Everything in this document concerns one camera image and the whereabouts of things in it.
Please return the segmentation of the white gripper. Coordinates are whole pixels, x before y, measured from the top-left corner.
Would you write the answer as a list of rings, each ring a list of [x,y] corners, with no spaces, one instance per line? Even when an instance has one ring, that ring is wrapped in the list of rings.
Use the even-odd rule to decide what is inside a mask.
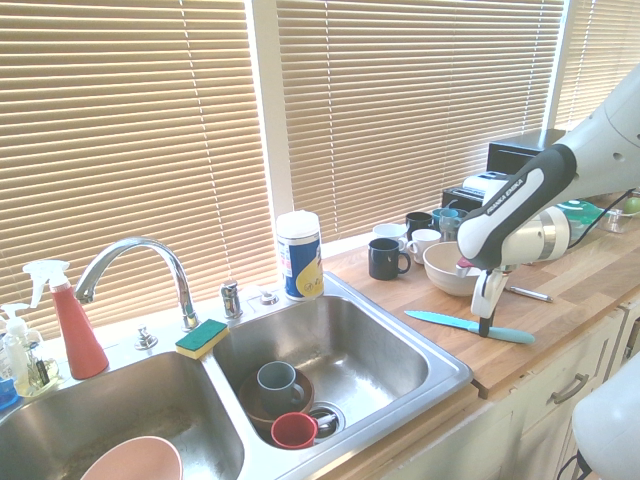
[[[507,273],[502,270],[483,270],[479,275],[472,295],[471,312],[479,319],[479,335],[487,337],[489,326],[493,326],[495,307],[507,282]]]

